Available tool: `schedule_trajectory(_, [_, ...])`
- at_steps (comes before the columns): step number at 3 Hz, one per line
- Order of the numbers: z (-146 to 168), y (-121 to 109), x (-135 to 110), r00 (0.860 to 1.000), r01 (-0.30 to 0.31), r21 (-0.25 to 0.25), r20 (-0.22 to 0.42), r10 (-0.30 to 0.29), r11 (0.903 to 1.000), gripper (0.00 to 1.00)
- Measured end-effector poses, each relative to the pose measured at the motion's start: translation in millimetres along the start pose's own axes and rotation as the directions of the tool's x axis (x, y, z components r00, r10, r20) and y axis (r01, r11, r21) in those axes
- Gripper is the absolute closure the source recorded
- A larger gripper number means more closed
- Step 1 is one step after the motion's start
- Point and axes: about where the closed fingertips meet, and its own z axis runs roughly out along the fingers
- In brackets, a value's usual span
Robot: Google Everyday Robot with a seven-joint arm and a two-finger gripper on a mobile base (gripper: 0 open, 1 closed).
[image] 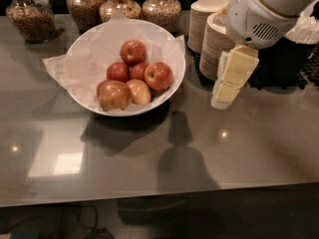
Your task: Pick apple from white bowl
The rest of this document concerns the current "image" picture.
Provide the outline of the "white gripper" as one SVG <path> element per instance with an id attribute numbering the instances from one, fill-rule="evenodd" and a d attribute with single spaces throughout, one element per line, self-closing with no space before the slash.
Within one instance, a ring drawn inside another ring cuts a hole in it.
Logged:
<path id="1" fill-rule="evenodd" d="M 229 1 L 226 35 L 237 45 L 220 55 L 210 102 L 213 108 L 225 110 L 229 107 L 256 69 L 258 50 L 278 42 L 295 26 L 300 13 L 313 1 Z"/>

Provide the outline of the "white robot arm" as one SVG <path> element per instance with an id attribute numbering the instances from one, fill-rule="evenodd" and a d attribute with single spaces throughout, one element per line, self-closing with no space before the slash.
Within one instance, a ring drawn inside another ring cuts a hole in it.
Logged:
<path id="1" fill-rule="evenodd" d="M 226 36 L 234 47 L 219 59 L 211 105 L 227 109 L 254 70 L 258 52 L 275 45 L 296 25 L 314 0 L 230 0 L 226 7 Z"/>

